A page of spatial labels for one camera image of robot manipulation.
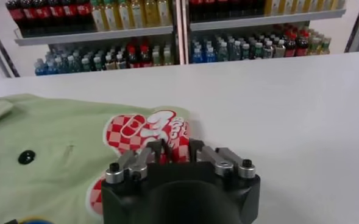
white table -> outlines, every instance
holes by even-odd
[[[359,223],[359,53],[0,80],[17,93],[184,107],[254,161],[256,223]]]

plastic bottle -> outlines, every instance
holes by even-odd
[[[272,48],[272,42],[267,41],[265,47],[263,48],[263,58],[272,58],[272,54],[274,53],[274,49]]]
[[[107,24],[109,30],[117,30],[117,21],[114,14],[114,2],[113,0],[105,0],[105,15],[107,18]]]
[[[228,61],[227,42],[221,42],[220,48],[218,49],[217,61]]]
[[[135,21],[136,28],[143,28],[146,26],[145,11],[142,3],[139,0],[132,0],[132,14]]]
[[[95,30],[92,6],[90,0],[77,0],[77,12],[79,14],[80,23],[84,31]]]
[[[289,40],[285,43],[286,51],[285,51],[285,57],[293,57],[296,52],[296,37],[297,35],[295,33],[290,33]]]
[[[279,40],[278,45],[274,49],[274,58],[283,58],[285,56],[286,48],[284,44],[285,40]]]
[[[88,58],[82,59],[82,70],[83,72],[91,72],[90,61]]]
[[[255,59],[262,59],[262,47],[263,47],[262,43],[256,43],[255,54],[254,54]]]
[[[240,49],[240,41],[235,41],[235,45],[233,45],[233,61],[241,60],[241,49]]]
[[[167,0],[158,0],[157,6],[159,10],[159,19],[161,26],[171,25],[171,14],[169,12],[169,4]]]
[[[145,0],[146,20],[149,27],[159,26],[160,19],[155,0]]]
[[[124,29],[133,28],[133,24],[130,20],[131,18],[131,9],[130,6],[126,3],[126,0],[119,0],[119,15],[121,17],[121,23],[123,24]]]
[[[99,5],[97,0],[91,0],[93,6],[92,14],[95,22],[95,27],[98,32],[108,30],[108,22],[103,5]]]
[[[243,52],[241,54],[241,59],[242,60],[250,59],[250,44],[243,44],[242,48],[243,48]]]

soda bottle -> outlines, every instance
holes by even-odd
[[[229,3],[228,0],[217,0],[218,18],[228,18],[229,17]]]
[[[27,26],[26,16],[22,11],[20,0],[8,0],[6,2],[6,8],[9,11],[16,25],[20,28],[21,33],[24,34]]]
[[[77,13],[79,15],[82,30],[93,31],[94,19],[91,14],[93,7],[90,4],[90,0],[77,0]]]
[[[38,16],[40,27],[45,33],[53,32],[52,13],[49,8],[48,0],[34,0],[35,11]]]
[[[216,0],[205,0],[204,9],[205,9],[205,13],[204,13],[205,19],[217,18]]]
[[[49,8],[51,9],[54,32],[64,32],[66,30],[65,12],[61,0],[49,0]]]
[[[21,1],[21,7],[23,9],[23,12],[25,14],[25,17],[27,19],[27,34],[28,35],[35,35],[40,32],[40,30],[37,29],[38,23],[37,23],[37,13],[34,8],[33,0],[22,0]]]
[[[70,31],[78,32],[81,31],[81,23],[77,15],[77,4],[76,0],[62,0],[65,16],[67,18],[68,27]]]

white shelf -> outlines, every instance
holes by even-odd
[[[237,27],[249,27],[249,26],[262,26],[270,24],[280,23],[295,23],[301,21],[311,21],[318,19],[330,19],[342,17],[346,12],[346,9],[300,13],[293,15],[281,15],[281,16],[264,16],[256,18],[243,18],[243,19],[230,19],[222,21],[212,21],[203,23],[191,23],[191,31],[198,30],[214,30],[214,29],[226,29]]]
[[[70,35],[57,35],[46,37],[29,37],[17,38],[15,42],[19,46],[31,46],[40,44],[61,44],[61,43],[75,43],[95,40],[109,40],[127,37],[142,37],[151,35],[170,34],[173,31],[173,26],[151,27],[130,30],[116,30],[107,32],[93,32],[93,33],[77,33]]]

yellow bottle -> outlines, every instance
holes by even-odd
[[[132,8],[133,20],[135,22],[135,27],[136,28],[145,27],[146,26],[145,12],[144,12],[144,8],[142,7],[142,4],[140,4],[140,1],[132,0],[131,8]]]
[[[96,30],[98,32],[108,31],[108,23],[105,15],[105,7],[98,4],[97,1],[91,1],[93,6],[91,14],[93,15]]]
[[[145,0],[145,12],[147,25],[149,27],[159,26],[159,14],[155,0]]]
[[[169,12],[169,5],[167,0],[158,0],[157,7],[159,10],[159,20],[162,26],[169,26],[171,22],[171,14]]]
[[[126,3],[126,0],[119,0],[118,11],[121,17],[121,23],[123,24],[123,28],[131,29],[133,27],[130,20],[132,11],[130,10],[129,5]]]

